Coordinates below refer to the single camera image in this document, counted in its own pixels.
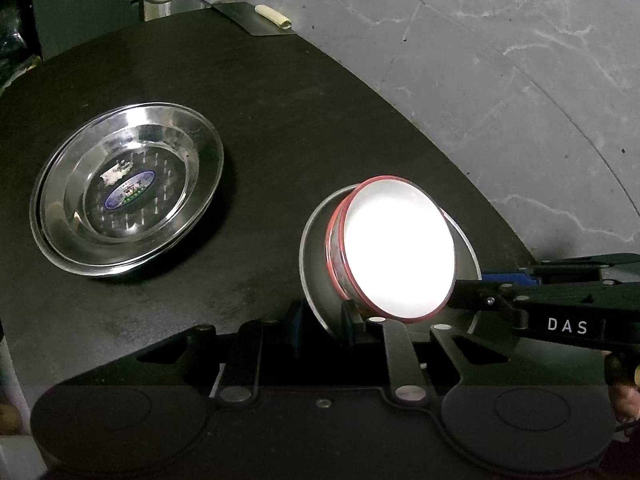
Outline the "person's hand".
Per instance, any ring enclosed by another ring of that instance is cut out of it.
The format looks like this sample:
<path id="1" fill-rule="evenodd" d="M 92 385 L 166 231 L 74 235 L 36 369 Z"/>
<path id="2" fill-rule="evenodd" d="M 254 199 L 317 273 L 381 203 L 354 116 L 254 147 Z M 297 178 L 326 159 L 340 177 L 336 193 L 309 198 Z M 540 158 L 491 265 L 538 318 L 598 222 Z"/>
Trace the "person's hand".
<path id="1" fill-rule="evenodd" d="M 608 395 L 618 422 L 629 424 L 639 419 L 640 392 L 637 386 L 612 385 L 608 387 Z"/>

